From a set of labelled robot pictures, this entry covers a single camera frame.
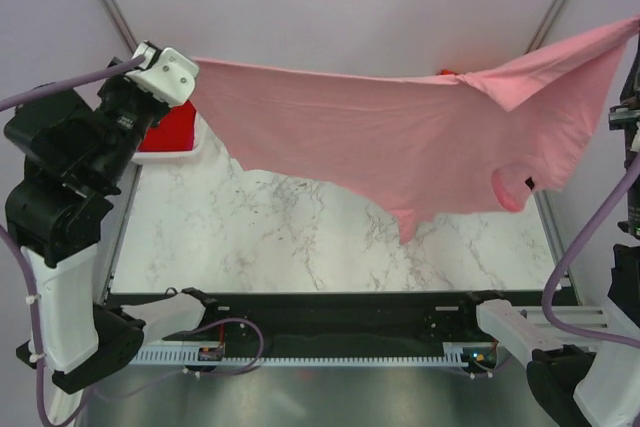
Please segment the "pink t shirt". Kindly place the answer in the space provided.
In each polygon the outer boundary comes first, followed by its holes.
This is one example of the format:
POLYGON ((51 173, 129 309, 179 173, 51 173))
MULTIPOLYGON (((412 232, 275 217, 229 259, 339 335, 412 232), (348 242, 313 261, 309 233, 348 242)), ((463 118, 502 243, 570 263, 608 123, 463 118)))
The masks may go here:
POLYGON ((521 211, 568 183, 637 18, 455 75, 377 78, 204 60, 192 103, 245 170, 330 182, 394 216, 521 211))

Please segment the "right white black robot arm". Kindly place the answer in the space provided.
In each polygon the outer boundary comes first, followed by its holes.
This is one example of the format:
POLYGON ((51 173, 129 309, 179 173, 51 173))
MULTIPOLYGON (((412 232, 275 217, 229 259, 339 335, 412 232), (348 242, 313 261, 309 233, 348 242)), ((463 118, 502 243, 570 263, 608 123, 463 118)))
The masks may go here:
POLYGON ((632 63, 608 125, 625 141, 625 174, 608 194, 552 271, 542 291, 546 321, 562 333, 598 342, 596 351, 561 343, 523 316, 505 299, 494 298, 463 310, 458 328, 467 339, 487 334, 526 370, 529 389, 560 426, 636 426, 639 423, 639 250, 613 248, 612 280, 601 310, 603 331, 571 325, 553 311, 555 289, 596 230, 620 202, 627 218, 619 229, 639 236, 639 64, 632 63))

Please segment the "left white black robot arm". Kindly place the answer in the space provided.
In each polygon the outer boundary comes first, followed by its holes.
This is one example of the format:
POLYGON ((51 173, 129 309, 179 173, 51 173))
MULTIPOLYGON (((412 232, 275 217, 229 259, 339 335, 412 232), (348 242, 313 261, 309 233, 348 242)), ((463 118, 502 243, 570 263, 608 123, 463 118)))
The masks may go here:
POLYGON ((212 300, 189 288, 167 299, 108 308, 93 296, 101 225, 148 130, 191 96, 198 67, 177 55, 136 57, 4 100, 5 137, 25 156, 23 180, 5 203, 2 239, 27 285, 31 338, 17 357, 45 384, 74 394, 125 367, 146 344, 219 329, 212 300))

